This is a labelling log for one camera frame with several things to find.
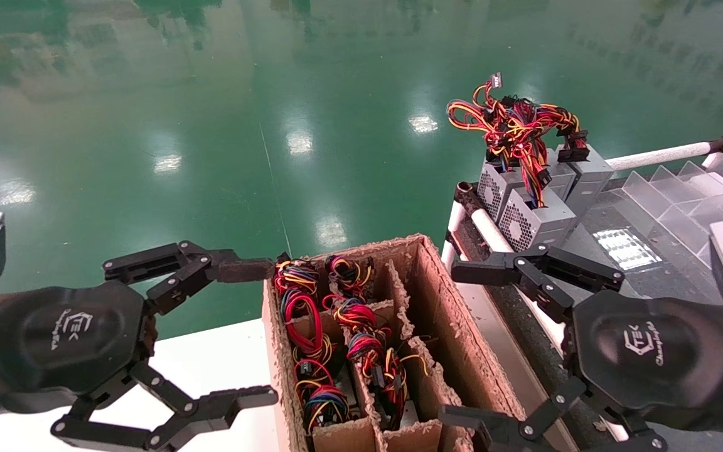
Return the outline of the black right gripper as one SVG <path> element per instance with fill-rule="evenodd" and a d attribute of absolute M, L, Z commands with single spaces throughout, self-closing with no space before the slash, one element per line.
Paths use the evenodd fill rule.
<path fill-rule="evenodd" d="M 619 269 L 548 244 L 493 252 L 484 261 L 456 261 L 451 279 L 516 286 L 555 323 L 571 319 L 577 377 L 568 378 L 524 421 L 484 409 L 440 407 L 443 424 L 473 429 L 488 451 L 552 451 L 542 438 L 577 401 L 604 409 L 628 435 L 594 451 L 667 451 L 665 438 L 642 417 L 695 430 L 723 403 L 720 306 L 630 298 L 617 293 L 624 281 Z M 595 295 L 574 306 L 557 280 Z"/>

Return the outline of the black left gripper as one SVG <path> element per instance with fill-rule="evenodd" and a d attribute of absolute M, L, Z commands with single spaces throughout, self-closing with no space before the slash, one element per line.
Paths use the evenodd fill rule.
<path fill-rule="evenodd" d="M 213 281 L 270 279 L 272 259 L 243 259 L 232 249 L 183 241 L 110 259 L 103 272 L 107 281 L 96 287 L 0 294 L 0 412 L 72 405 L 51 427 L 52 436 L 69 446 L 178 451 L 199 434 L 232 428 L 242 410 L 278 403 L 269 385 L 194 399 L 141 363 L 152 357 L 158 337 L 152 315 L 172 312 Z M 155 278 L 160 281 L 145 300 L 126 286 Z M 171 410 L 166 422 L 143 429 L 91 421 L 95 410 L 136 384 Z"/>

